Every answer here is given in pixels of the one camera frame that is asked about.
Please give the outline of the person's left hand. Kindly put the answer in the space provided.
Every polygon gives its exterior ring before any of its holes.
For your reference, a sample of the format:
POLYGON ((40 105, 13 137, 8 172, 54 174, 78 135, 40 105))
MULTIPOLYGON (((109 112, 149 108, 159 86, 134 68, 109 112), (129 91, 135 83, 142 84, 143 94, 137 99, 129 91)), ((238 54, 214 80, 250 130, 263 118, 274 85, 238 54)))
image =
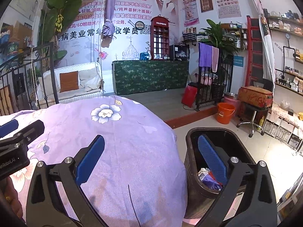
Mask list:
POLYGON ((13 212, 16 214, 16 216, 20 219, 23 217, 23 208, 19 201, 18 193, 16 189, 14 188, 12 179, 10 176, 8 176, 6 179, 3 180, 4 186, 2 188, 2 193, 4 195, 4 198, 9 203, 10 207, 12 208, 13 212))

